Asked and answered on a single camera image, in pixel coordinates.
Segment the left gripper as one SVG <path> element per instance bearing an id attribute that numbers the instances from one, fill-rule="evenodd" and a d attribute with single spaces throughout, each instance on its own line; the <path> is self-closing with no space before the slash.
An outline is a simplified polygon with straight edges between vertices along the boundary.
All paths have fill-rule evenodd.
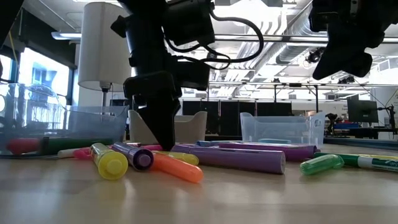
<path id="1" fill-rule="evenodd" d="M 130 66 L 136 75 L 124 81 L 126 98 L 134 99 L 144 105 L 149 98 L 169 94 L 172 98 L 182 96 L 181 88 L 206 90 L 209 83 L 210 66 L 199 61 L 183 61 L 181 56 L 169 53 L 161 42 L 159 46 L 127 42 L 131 53 Z M 160 104 L 148 102 L 138 109 L 141 118 L 151 130 L 162 149 L 175 145 L 175 115 L 180 109 L 179 100 L 171 101 L 164 116 Z"/>

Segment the green fat marker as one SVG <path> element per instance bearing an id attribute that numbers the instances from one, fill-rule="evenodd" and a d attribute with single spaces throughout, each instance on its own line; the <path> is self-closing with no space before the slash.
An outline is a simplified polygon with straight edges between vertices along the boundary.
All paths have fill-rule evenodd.
<path id="1" fill-rule="evenodd" d="M 37 153 L 43 156 L 56 155 L 59 151 L 67 149 L 79 149 L 82 147 L 90 147 L 94 143 L 102 143 L 110 145 L 114 141 L 107 138 L 85 139 L 85 138 L 50 138 L 44 137 L 39 144 Z"/>

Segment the clear plastic bin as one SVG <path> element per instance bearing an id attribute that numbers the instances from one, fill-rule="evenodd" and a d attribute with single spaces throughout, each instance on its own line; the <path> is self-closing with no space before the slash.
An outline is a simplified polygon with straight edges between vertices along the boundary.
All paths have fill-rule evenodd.
<path id="1" fill-rule="evenodd" d="M 325 113 L 313 116 L 252 116 L 240 114 L 243 141 L 288 140 L 292 144 L 323 146 Z"/>

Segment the black monitor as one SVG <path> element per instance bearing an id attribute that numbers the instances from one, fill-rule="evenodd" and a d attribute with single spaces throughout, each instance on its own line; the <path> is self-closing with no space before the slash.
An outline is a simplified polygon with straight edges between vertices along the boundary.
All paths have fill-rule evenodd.
<path id="1" fill-rule="evenodd" d="M 357 123 L 377 123 L 377 103 L 365 100 L 347 100 L 348 119 Z"/>

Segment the grey opaque bin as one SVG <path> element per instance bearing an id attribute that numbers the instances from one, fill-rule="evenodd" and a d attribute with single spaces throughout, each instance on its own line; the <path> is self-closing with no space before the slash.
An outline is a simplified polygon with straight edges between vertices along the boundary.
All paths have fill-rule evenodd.
<path id="1" fill-rule="evenodd" d="M 138 112 L 129 110 L 129 137 L 131 142 L 143 145 L 158 144 L 155 136 L 145 124 Z M 175 116 L 175 142 L 194 144 L 205 140 L 207 112 L 199 111 L 194 115 Z"/>

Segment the black cabinet row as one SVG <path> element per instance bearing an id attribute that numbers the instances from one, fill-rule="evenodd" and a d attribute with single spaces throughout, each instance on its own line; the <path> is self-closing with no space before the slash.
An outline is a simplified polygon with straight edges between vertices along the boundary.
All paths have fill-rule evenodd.
<path id="1" fill-rule="evenodd" d="M 291 103 L 242 101 L 187 101 L 183 100 L 183 115 L 207 112 L 206 133 L 219 136 L 240 136 L 240 113 L 252 116 L 290 116 Z"/>

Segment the yellow fat highlighter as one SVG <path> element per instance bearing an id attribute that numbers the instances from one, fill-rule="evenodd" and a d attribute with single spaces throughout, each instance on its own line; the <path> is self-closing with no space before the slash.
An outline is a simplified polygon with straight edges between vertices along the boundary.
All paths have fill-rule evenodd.
<path id="1" fill-rule="evenodd" d="M 128 161 L 125 155 L 99 142 L 91 145 L 90 150 L 98 173 L 102 178 L 118 180 L 125 175 L 128 168 Z"/>

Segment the black metal rack frame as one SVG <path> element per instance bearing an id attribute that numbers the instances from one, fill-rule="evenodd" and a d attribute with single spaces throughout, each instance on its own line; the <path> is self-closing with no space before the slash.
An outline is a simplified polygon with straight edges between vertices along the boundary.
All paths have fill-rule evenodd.
<path id="1" fill-rule="evenodd" d="M 301 88 L 301 87 L 306 87 L 310 90 L 310 86 L 314 87 L 315 92 L 313 93 L 315 95 L 315 108 L 316 112 L 319 112 L 319 99 L 318 99 L 318 89 L 320 86 L 322 86 L 321 83 L 281 83 L 281 82 L 216 82 L 216 81 L 210 81 L 209 85 L 259 85 L 259 86 L 273 86 L 274 89 L 274 101 L 276 101 L 276 89 L 277 86 L 287 86 L 290 88 Z"/>

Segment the red dry-erase marker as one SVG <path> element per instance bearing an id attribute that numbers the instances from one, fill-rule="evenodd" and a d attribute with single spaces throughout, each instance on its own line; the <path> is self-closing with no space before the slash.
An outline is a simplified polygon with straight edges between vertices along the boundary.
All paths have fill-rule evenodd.
<path id="1" fill-rule="evenodd" d="M 162 146 L 160 145 L 142 145 L 140 143 L 128 143 L 129 146 L 143 147 L 150 151 L 162 151 Z M 90 147 L 83 147 L 78 149 L 66 149 L 59 151 L 57 154 L 59 159 L 65 158 L 75 158 L 79 160 L 92 160 Z"/>

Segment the purple fat marker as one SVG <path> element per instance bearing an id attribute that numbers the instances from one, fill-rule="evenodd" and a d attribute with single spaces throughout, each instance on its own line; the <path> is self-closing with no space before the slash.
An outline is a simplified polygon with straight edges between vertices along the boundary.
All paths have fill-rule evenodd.
<path id="1" fill-rule="evenodd" d="M 257 142 L 223 142 L 219 147 L 229 149 L 249 149 L 263 151 L 283 151 L 287 161 L 303 161 L 313 159 L 316 152 L 321 152 L 316 146 L 294 144 L 272 144 Z"/>
<path id="2" fill-rule="evenodd" d="M 284 174 L 285 172 L 286 159 L 283 151 L 228 149 L 194 145 L 175 145 L 171 151 L 193 154 L 199 159 L 200 165 L 270 174 Z"/>
<path id="3" fill-rule="evenodd" d="M 111 146 L 111 149 L 123 154 L 129 165 L 138 171 L 149 170 L 154 163 L 153 153 L 143 147 L 130 146 L 123 142 L 116 142 Z"/>

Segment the green thin highlighter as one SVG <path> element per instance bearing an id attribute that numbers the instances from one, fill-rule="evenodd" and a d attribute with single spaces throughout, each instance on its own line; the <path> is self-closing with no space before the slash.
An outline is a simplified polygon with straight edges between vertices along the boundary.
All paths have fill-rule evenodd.
<path id="1" fill-rule="evenodd" d="M 313 175 L 326 170 L 340 169 L 344 164 L 341 156 L 327 154 L 301 163 L 300 171 L 303 175 Z"/>

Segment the green dry-erase marker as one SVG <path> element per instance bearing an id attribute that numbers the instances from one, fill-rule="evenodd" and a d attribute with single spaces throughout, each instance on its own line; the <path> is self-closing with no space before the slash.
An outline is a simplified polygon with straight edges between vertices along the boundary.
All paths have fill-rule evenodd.
<path id="1" fill-rule="evenodd" d="M 362 169 L 383 170 L 398 173 L 398 157 L 366 154 L 336 154 L 346 166 Z"/>

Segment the blue fat marker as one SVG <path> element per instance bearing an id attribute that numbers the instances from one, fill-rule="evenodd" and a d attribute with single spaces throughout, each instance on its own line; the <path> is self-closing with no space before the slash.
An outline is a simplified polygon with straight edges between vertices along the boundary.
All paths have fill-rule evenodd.
<path id="1" fill-rule="evenodd" d="M 219 146 L 223 143 L 234 143 L 234 142 L 242 142 L 242 141 L 197 141 L 196 145 L 201 147 L 213 147 Z"/>

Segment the smoky transparent bin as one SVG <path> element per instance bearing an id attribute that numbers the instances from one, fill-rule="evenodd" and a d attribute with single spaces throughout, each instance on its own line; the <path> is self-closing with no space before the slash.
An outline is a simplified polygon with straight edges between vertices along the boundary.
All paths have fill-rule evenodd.
<path id="1" fill-rule="evenodd" d="M 122 141 L 126 106 L 63 106 L 45 85 L 0 84 L 0 158 L 27 159 L 35 152 L 13 155 L 6 149 L 11 139 L 85 138 Z"/>

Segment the orange thin highlighter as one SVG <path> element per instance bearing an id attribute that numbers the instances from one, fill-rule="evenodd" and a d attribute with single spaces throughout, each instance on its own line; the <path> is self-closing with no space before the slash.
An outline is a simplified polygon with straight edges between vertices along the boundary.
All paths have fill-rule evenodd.
<path id="1" fill-rule="evenodd" d="M 203 171 L 199 167 L 163 154 L 154 154 L 152 167 L 155 170 L 196 184 L 204 177 Z"/>

